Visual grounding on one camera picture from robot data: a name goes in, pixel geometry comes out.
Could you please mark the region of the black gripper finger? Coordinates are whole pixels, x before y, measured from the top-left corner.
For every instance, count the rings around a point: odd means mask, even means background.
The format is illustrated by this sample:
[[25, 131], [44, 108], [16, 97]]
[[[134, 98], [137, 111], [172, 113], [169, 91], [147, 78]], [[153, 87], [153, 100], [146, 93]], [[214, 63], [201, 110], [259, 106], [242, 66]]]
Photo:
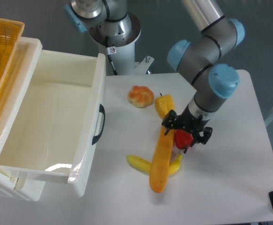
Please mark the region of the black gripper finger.
[[206, 144], [210, 137], [212, 136], [213, 128], [212, 127], [203, 127], [202, 129], [191, 131], [193, 140], [190, 144], [190, 147], [197, 143]]
[[177, 119], [177, 113], [170, 110], [162, 120], [162, 126], [165, 128], [164, 135], [167, 135], [170, 130], [174, 129], [174, 121]]

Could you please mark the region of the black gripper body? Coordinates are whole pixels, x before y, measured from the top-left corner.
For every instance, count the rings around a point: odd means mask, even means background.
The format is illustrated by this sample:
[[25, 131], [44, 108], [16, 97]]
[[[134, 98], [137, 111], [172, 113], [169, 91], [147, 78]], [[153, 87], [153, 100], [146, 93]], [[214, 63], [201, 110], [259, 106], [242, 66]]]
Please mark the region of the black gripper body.
[[203, 119], [203, 114], [199, 114], [199, 116], [195, 117], [187, 106], [184, 111], [177, 117], [175, 121], [175, 130], [181, 129], [191, 134], [191, 131], [202, 129], [206, 126], [208, 120]]

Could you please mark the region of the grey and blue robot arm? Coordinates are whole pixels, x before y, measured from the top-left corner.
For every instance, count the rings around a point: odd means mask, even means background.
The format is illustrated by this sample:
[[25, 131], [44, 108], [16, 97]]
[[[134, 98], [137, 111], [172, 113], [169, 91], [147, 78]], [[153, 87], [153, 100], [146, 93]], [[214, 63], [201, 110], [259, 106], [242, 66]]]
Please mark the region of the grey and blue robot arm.
[[[192, 143], [208, 142], [211, 117], [239, 85], [239, 75], [218, 60], [244, 39], [243, 25], [227, 19], [214, 0], [185, 0], [189, 15], [202, 34], [192, 45], [180, 40], [172, 46], [167, 62], [196, 89], [184, 111], [170, 111], [162, 117], [167, 130], [183, 130]], [[125, 0], [73, 0], [64, 7], [69, 21], [79, 32], [88, 31], [106, 57], [108, 75], [143, 74], [147, 67], [135, 62], [135, 42], [140, 36], [138, 18], [127, 10]]]

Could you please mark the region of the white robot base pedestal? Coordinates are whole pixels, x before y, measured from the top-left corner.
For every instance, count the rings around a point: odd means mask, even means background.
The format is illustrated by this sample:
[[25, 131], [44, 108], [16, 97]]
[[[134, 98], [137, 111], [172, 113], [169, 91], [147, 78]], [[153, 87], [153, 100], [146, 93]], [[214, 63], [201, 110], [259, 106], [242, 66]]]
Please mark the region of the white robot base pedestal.
[[120, 21], [104, 20], [90, 29], [98, 50], [106, 57], [106, 75], [143, 75], [154, 62], [152, 56], [135, 60], [135, 42], [141, 34], [139, 19], [128, 12]]

